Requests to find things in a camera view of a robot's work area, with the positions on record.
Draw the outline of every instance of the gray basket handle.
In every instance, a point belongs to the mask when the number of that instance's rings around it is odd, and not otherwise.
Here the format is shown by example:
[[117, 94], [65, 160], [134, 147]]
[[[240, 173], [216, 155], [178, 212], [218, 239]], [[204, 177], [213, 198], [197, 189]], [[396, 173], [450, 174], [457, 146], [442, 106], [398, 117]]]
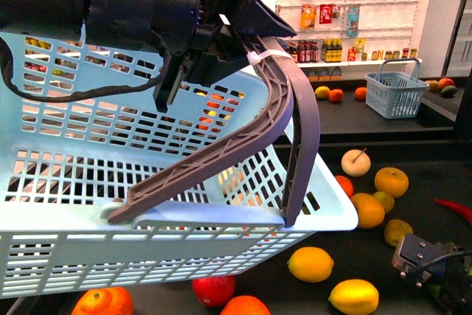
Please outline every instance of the gray basket handle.
[[384, 67], [385, 64], [392, 63], [392, 62], [415, 62], [416, 65], [414, 66], [413, 72], [412, 72], [412, 80], [415, 82], [418, 81], [418, 77], [420, 76], [420, 61], [417, 58], [399, 58], [399, 59], [387, 59], [384, 60], [383, 63], [381, 64], [381, 67], [378, 69], [378, 72], [375, 76], [375, 79], [378, 81], [378, 77], [381, 76], [382, 68]]

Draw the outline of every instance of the green fruit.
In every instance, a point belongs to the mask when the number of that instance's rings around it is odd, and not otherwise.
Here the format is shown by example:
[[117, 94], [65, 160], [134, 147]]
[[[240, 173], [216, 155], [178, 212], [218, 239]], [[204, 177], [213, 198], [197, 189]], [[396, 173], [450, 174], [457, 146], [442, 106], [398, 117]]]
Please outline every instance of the green fruit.
[[441, 90], [442, 97], [453, 97], [457, 93], [457, 87], [454, 85], [447, 85], [443, 90]]

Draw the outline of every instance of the orange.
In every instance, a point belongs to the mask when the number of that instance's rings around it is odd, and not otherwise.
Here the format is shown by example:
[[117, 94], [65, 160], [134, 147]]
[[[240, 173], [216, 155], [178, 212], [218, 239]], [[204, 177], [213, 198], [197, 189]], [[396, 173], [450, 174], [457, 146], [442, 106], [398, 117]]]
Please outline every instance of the orange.
[[329, 92], [327, 98], [332, 103], [339, 103], [342, 99], [344, 99], [344, 92], [341, 89], [333, 89]]
[[271, 312], [258, 298], [240, 295], [232, 298], [220, 315], [271, 315]]
[[133, 315], [133, 298], [123, 287], [87, 291], [71, 315]]
[[354, 97], [359, 101], [365, 101], [367, 96], [367, 88], [361, 86], [354, 91]]
[[359, 229], [373, 229], [384, 221], [384, 206], [373, 195], [356, 193], [351, 198], [351, 202], [357, 211]]
[[341, 185], [343, 191], [347, 194], [347, 197], [351, 198], [354, 195], [354, 185], [346, 176], [337, 175], [334, 176], [336, 181]]

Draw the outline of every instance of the bottle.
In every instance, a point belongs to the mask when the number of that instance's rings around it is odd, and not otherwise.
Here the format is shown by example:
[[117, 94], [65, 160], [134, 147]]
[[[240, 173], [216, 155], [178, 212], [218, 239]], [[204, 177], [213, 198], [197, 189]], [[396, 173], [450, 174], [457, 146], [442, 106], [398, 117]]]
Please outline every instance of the bottle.
[[338, 41], [339, 50], [338, 50], [338, 62], [342, 61], [342, 39]]
[[323, 40], [322, 44], [322, 60], [326, 61], [326, 39]]
[[296, 53], [295, 42], [290, 42], [290, 46], [288, 47], [288, 53], [290, 53], [290, 55], [294, 59], [294, 62], [296, 63], [298, 61], [298, 54]]
[[324, 61], [328, 63], [333, 61], [333, 47], [330, 39], [326, 40], [326, 59]]
[[301, 41], [299, 41], [298, 45], [296, 46], [296, 55], [299, 63], [305, 62], [305, 46], [303, 46]]
[[311, 60], [313, 62], [317, 62], [319, 60], [319, 49], [318, 49], [318, 43], [313, 42], [313, 51], [311, 55]]
[[310, 63], [311, 62], [311, 53], [312, 53], [312, 49], [311, 49], [311, 43], [310, 42], [305, 42], [305, 62], [306, 63]]
[[339, 62], [339, 39], [333, 40], [333, 54], [331, 56], [332, 62]]

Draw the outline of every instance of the apple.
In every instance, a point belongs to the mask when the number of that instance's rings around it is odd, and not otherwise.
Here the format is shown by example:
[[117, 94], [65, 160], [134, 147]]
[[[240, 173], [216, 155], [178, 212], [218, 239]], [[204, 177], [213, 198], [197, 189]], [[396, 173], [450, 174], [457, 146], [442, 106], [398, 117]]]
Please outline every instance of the apple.
[[192, 289], [198, 300], [208, 308], [225, 305], [236, 289], [236, 276], [200, 278], [192, 281]]
[[393, 198], [401, 197], [405, 194], [409, 186], [408, 176], [396, 167], [383, 167], [374, 178], [377, 191], [390, 193]]
[[341, 158], [342, 170], [349, 176], [359, 177], [370, 169], [370, 158], [364, 150], [352, 149]]
[[444, 77], [443, 79], [440, 80], [440, 91], [443, 90], [446, 86], [449, 86], [449, 85], [454, 85], [455, 86], [456, 83], [451, 78]]

